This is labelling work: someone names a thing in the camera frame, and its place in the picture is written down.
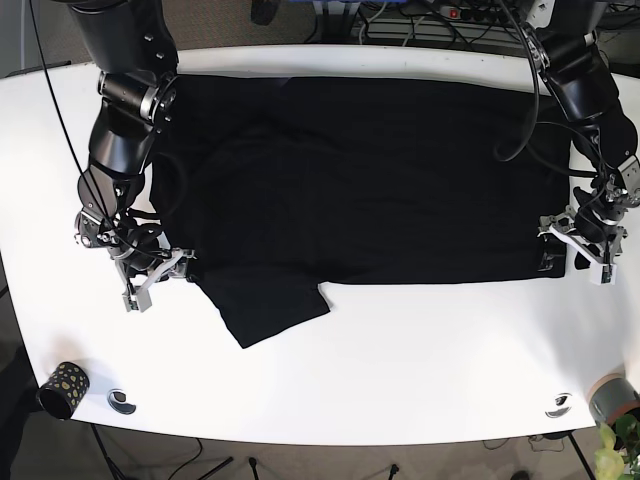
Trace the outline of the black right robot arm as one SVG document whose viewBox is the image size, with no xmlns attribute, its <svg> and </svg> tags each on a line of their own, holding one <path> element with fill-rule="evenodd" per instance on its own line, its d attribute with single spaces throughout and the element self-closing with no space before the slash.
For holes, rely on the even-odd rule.
<svg viewBox="0 0 640 480">
<path fill-rule="evenodd" d="M 85 47 L 100 70 L 101 106 L 77 191 L 76 239 L 104 249 L 124 284 L 127 310 L 143 312 L 151 286 L 182 277 L 194 254 L 164 239 L 161 214 L 137 210 L 156 139 L 171 122 L 178 54 L 159 1 L 70 1 Z"/>
</svg>

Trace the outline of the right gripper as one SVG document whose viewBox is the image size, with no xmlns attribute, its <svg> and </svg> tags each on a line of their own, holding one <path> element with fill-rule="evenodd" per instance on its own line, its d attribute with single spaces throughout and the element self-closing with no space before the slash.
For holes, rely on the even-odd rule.
<svg viewBox="0 0 640 480">
<path fill-rule="evenodd" d="M 170 278 L 186 279 L 189 262 L 196 257 L 192 249 L 171 247 L 157 213 L 127 209 L 107 219 L 83 209 L 75 228 L 77 243 L 107 250 L 125 287 L 122 298 L 127 312 L 148 310 L 152 285 Z"/>
</svg>

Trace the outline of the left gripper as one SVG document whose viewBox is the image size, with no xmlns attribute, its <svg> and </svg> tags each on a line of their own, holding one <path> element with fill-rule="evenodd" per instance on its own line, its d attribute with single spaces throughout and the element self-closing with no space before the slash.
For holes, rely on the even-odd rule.
<svg viewBox="0 0 640 480">
<path fill-rule="evenodd" d="M 617 169 L 600 165 L 591 190 L 573 189 L 576 207 L 570 205 L 555 216 L 539 220 L 539 273 L 564 273 L 567 246 L 576 252 L 574 266 L 586 271 L 595 285 L 614 285 L 615 259 L 622 254 L 627 230 L 622 220 L 639 206 L 639 159 L 627 158 Z"/>
</svg>

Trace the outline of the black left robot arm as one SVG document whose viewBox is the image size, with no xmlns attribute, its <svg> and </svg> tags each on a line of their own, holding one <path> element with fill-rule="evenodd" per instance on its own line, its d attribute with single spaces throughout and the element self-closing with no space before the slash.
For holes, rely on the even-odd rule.
<svg viewBox="0 0 640 480">
<path fill-rule="evenodd" d="M 575 207 L 541 218 L 539 234 L 576 252 L 576 266 L 598 285 L 613 284 L 627 232 L 621 221 L 639 205 L 638 133 L 602 59 L 596 26 L 604 1 L 534 1 L 524 37 L 539 77 L 565 116 L 576 149 L 595 170 L 592 189 L 575 188 Z"/>
</svg>

